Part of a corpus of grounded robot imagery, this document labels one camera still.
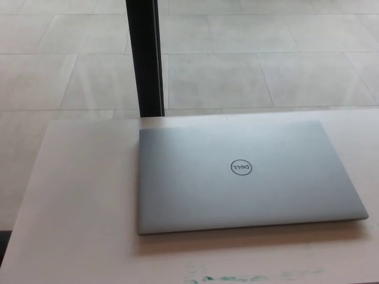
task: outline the laptop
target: laptop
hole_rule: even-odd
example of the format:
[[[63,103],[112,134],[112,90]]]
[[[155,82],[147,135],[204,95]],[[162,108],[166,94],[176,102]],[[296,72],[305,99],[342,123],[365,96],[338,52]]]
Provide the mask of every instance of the laptop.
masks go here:
[[[138,233],[368,218],[318,121],[140,130]]]

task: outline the dell logo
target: dell logo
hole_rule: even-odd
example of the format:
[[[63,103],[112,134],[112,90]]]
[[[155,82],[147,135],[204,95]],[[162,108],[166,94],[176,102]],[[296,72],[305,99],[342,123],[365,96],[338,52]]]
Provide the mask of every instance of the dell logo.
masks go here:
[[[251,173],[253,167],[251,164],[246,160],[235,160],[230,165],[231,170],[233,173],[239,176],[246,176]]]

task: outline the floor tile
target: floor tile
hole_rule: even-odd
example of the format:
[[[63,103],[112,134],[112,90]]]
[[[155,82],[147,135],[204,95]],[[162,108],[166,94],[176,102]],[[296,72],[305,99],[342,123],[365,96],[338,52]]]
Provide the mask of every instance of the floor tile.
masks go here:
[[[0,110],[59,109],[76,55],[0,55]]]
[[[320,14],[376,14],[379,13],[377,0],[312,0]]]
[[[271,106],[254,54],[173,55],[169,63],[169,108]]]
[[[97,0],[25,0],[19,14],[92,14]]]
[[[125,0],[98,0],[94,14],[126,14]]]
[[[167,117],[181,117],[188,115],[210,115],[222,114],[219,108],[197,108],[197,109],[166,109]]]
[[[131,42],[130,42],[130,33],[128,31],[127,40],[126,40],[126,50],[125,54],[132,54],[131,52]]]
[[[0,53],[34,53],[52,16],[0,15]]]
[[[139,118],[140,113],[138,110],[127,110],[127,111],[119,111],[115,110],[113,114],[114,120],[126,120],[130,118]]]
[[[0,115],[0,230],[13,229],[49,121],[112,115],[112,111],[14,111]]]
[[[354,52],[346,55],[370,92],[379,102],[379,53]]]
[[[284,108],[223,108],[223,114],[255,114],[264,112],[292,112],[292,111],[327,111],[337,109],[366,109],[379,106],[304,106]]]
[[[24,0],[0,0],[0,15],[16,14]]]
[[[281,18],[266,15],[209,16],[215,53],[298,51]]]
[[[245,14],[314,14],[310,0],[242,0]]]
[[[80,55],[61,109],[136,109],[137,89],[130,55]]]
[[[241,14],[240,0],[173,0],[171,15]]]
[[[37,53],[124,53],[126,15],[56,15]]]
[[[301,51],[375,51],[379,44],[355,15],[287,16]]]
[[[363,25],[379,41],[379,15],[359,15]]]
[[[163,54],[212,53],[206,16],[162,16],[159,28]]]
[[[260,54],[276,107],[375,105],[343,53]]]

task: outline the silver laptop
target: silver laptop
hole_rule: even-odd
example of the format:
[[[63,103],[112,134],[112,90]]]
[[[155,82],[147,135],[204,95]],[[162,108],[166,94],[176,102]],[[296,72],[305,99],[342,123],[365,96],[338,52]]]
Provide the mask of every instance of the silver laptop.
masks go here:
[[[140,130],[138,233],[368,218],[318,121]]]

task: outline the table surface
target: table surface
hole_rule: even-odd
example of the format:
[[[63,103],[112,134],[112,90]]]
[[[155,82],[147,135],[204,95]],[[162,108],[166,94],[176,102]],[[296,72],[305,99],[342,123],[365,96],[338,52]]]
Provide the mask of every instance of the table surface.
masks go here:
[[[320,120],[369,219],[139,237],[139,130]],[[379,280],[379,111],[52,122],[1,284],[362,283]]]

